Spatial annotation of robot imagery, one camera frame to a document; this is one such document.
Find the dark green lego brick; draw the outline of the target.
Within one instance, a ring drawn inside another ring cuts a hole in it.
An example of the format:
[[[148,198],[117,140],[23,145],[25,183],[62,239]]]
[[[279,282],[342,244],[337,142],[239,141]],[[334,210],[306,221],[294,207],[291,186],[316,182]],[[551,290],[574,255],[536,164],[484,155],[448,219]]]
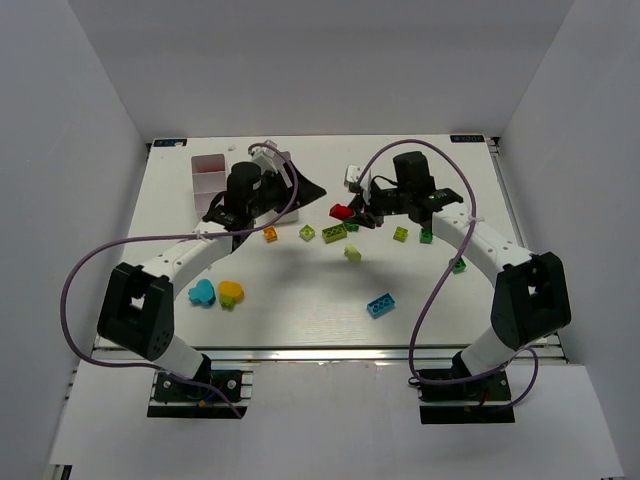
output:
[[[360,226],[355,223],[344,222],[343,225],[348,232],[358,232],[360,229]]]

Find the red lego brick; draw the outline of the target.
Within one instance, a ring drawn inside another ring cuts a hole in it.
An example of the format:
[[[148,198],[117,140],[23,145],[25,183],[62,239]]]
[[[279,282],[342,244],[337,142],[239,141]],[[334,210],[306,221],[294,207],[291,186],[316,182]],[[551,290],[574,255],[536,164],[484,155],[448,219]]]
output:
[[[346,221],[353,215],[354,211],[351,208],[341,204],[335,204],[329,210],[329,216],[340,221]]]

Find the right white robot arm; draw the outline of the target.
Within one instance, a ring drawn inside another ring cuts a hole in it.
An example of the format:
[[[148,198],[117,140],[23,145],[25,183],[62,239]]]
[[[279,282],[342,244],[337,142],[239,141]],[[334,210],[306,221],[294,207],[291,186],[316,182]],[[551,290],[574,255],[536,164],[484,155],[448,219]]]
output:
[[[369,172],[350,165],[344,184],[353,193],[350,221],[367,228],[391,215],[405,215],[462,252],[491,283],[489,328],[452,361],[451,377],[478,379],[505,366],[517,352],[571,321],[562,261],[551,252],[534,254],[513,244],[480,220],[461,195],[437,188],[424,154],[393,160],[396,177],[379,187]]]

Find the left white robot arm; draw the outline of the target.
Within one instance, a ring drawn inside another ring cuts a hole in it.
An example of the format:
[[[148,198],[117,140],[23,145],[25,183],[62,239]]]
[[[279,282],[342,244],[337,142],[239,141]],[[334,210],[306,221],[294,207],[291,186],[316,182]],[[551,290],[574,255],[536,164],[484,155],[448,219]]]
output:
[[[249,160],[231,167],[225,189],[191,233],[171,236],[173,246],[142,264],[119,264],[108,282],[99,336],[186,382],[209,383],[211,362],[176,335],[177,295],[260,231],[260,217],[272,212],[281,218],[326,194],[271,143],[253,144],[249,153]]]

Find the right white divided container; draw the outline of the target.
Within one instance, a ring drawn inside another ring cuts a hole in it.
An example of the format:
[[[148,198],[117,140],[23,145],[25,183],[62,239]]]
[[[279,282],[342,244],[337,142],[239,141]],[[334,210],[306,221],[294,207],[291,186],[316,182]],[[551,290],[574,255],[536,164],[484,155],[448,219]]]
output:
[[[288,224],[299,221],[299,211],[297,209],[289,210],[279,219],[279,223]]]

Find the white divided container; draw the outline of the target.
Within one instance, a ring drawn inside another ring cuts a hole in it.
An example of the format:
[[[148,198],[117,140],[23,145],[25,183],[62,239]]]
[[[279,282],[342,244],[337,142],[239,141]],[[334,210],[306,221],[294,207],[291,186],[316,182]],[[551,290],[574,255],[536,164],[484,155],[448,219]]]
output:
[[[279,219],[279,223],[288,224],[299,221],[299,211],[297,209],[289,210]]]
[[[226,190],[226,158],[223,154],[193,156],[191,172],[194,209],[198,215],[204,215],[214,197]]]

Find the pale green lego piece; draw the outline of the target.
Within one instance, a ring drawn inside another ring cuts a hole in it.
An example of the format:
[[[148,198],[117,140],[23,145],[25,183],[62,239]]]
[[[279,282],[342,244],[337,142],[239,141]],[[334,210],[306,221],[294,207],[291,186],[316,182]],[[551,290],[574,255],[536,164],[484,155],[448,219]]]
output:
[[[362,254],[353,244],[347,244],[344,247],[344,256],[353,263],[359,263],[362,260]]]

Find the orange small lego brick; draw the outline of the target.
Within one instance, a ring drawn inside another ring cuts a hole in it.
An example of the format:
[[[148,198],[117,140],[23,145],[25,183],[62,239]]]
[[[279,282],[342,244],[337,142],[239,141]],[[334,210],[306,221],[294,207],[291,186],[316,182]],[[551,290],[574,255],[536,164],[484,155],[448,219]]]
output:
[[[267,243],[274,242],[278,239],[278,233],[273,226],[269,226],[263,230],[263,236]]]

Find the lime lego brick right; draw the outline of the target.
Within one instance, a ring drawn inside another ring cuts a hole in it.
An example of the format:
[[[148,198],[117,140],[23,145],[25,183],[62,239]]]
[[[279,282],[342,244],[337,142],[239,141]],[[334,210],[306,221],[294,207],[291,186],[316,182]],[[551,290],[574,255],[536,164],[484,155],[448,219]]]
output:
[[[397,227],[393,234],[393,239],[404,243],[408,238],[408,230],[404,227]]]

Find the green lego brick middle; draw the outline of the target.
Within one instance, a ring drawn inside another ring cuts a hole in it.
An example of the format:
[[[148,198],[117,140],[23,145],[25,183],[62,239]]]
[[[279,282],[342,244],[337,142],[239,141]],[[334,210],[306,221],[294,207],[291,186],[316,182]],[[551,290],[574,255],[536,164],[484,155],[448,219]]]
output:
[[[433,242],[433,234],[430,230],[422,228],[420,230],[419,241],[421,244],[431,244]]]

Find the left white divided container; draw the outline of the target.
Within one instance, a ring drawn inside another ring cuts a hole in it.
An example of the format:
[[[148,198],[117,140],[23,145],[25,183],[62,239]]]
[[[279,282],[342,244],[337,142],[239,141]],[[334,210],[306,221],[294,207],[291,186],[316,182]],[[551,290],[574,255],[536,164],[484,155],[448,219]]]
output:
[[[198,215],[204,215],[214,197],[226,190],[226,158],[223,154],[193,156],[191,172],[194,209]]]

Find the green lego lower right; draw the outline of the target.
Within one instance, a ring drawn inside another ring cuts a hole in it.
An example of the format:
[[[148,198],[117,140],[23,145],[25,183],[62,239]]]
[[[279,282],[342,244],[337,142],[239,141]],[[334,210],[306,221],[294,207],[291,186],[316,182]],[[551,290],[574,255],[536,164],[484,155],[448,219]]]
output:
[[[459,258],[457,261],[452,259],[451,260],[451,265],[452,265],[452,273],[453,274],[462,273],[466,269],[466,263],[464,262],[464,260],[462,258]]]

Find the yellow heart lego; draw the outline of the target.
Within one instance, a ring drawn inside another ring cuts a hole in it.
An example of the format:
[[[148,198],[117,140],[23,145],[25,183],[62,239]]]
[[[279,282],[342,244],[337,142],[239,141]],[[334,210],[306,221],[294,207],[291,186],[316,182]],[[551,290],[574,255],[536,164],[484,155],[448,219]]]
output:
[[[244,289],[240,283],[225,280],[218,285],[218,300],[225,309],[233,309],[244,300]]]

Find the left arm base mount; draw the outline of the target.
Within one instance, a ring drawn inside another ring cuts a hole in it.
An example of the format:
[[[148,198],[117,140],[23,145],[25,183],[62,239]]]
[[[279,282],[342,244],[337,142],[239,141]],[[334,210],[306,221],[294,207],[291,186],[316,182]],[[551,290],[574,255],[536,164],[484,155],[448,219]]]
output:
[[[147,417],[239,420],[248,410],[252,382],[251,370],[213,363],[192,380],[161,371],[153,379]]]

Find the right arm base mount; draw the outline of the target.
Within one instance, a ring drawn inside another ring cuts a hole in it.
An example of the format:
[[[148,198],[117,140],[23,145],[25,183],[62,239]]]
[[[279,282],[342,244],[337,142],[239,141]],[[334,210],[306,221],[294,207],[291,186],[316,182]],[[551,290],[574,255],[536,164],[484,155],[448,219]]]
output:
[[[419,382],[408,385],[418,392],[423,425],[513,424],[511,389],[504,371],[469,383],[439,386]]]

